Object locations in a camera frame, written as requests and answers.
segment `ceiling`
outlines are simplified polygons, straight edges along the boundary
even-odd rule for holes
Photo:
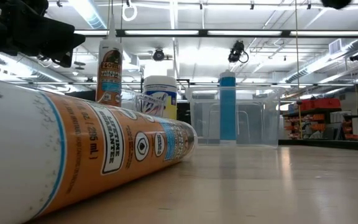
[[[78,29],[91,29],[81,14],[69,1],[49,0],[47,17],[66,22]],[[354,0],[347,10],[323,9],[321,2],[312,0],[307,10],[307,0],[255,0],[254,10],[250,1],[203,0],[200,10],[199,0],[178,0],[174,10],[170,10],[170,0],[132,1],[137,6],[137,15],[132,21],[122,19],[122,3],[113,1],[114,21],[117,29],[309,29],[309,30],[358,30],[358,1]],[[109,1],[93,0],[95,8],[105,24],[108,23]],[[126,9],[131,17],[133,10]],[[84,70],[56,67],[50,62],[42,63],[46,69],[78,82],[88,77],[96,79],[98,48],[100,37],[88,37],[84,44],[74,50],[73,61],[86,63]],[[235,41],[244,41],[249,61],[229,64],[227,57]],[[194,82],[216,82],[219,74],[226,69],[236,72],[238,82],[279,82],[289,71],[313,60],[328,51],[328,44],[336,39],[278,39],[278,38],[222,38],[222,37],[125,37],[119,39],[124,51],[140,58],[140,67],[124,63],[125,82],[140,81],[144,68],[163,67],[167,75],[188,78]],[[165,54],[177,53],[178,73],[174,72],[174,61],[153,63],[150,52],[156,48]],[[321,79],[344,70],[344,60],[338,60],[329,67],[319,70],[301,82],[317,83]]]

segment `ventilation duct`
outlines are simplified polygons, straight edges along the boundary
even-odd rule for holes
[[[343,57],[350,57],[358,53],[358,40],[350,41],[347,39],[338,39],[329,45],[329,49],[330,51],[325,54],[307,61],[300,67],[299,72],[297,68],[288,72],[283,81],[291,83],[294,80],[318,71]]]

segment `clear plastic box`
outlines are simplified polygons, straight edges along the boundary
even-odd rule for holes
[[[280,97],[284,91],[282,87],[270,86],[187,89],[191,125],[197,132],[198,143],[277,147]],[[221,103],[220,98],[224,99],[227,94],[231,94],[232,100],[225,98]],[[227,123],[232,133],[230,141],[227,141]]]
[[[164,102],[143,93],[122,89],[121,107],[151,116],[161,117],[164,111]]]

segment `wooden table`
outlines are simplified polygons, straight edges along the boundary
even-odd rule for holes
[[[189,160],[32,221],[358,223],[358,151],[199,147]]]

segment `shelving unit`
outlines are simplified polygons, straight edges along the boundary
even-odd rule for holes
[[[340,108],[316,108],[312,110],[301,111],[301,128],[303,137],[308,139],[313,137],[315,139],[321,139],[322,133],[324,132],[326,125],[330,123],[330,113],[340,111]],[[285,129],[291,131],[288,136],[291,139],[300,138],[300,127],[299,127],[299,111],[293,113],[284,114],[285,122],[289,125],[285,126]],[[315,132],[319,131],[320,136],[316,136]]]
[[[344,115],[342,128],[345,133],[346,140],[358,140],[358,135],[353,133],[353,118],[358,118],[358,115]]]

